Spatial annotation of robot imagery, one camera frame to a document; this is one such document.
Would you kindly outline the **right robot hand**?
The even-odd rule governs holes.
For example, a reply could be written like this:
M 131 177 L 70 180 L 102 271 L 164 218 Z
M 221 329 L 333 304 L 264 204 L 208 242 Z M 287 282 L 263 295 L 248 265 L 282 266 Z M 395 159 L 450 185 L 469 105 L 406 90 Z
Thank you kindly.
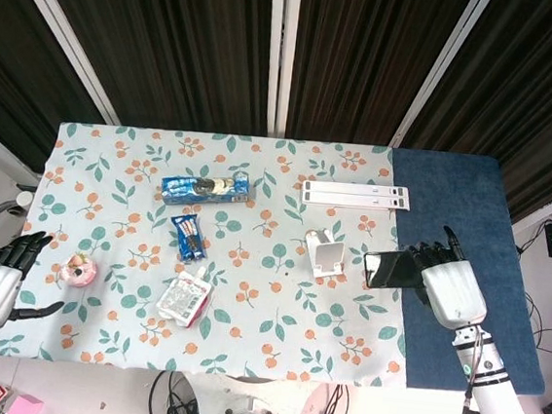
M 421 242 L 408 247 L 421 277 L 427 304 L 447 329 L 477 325 L 487 316 L 487 305 L 472 265 L 465 258 L 456 233 L 443 226 L 447 245 Z

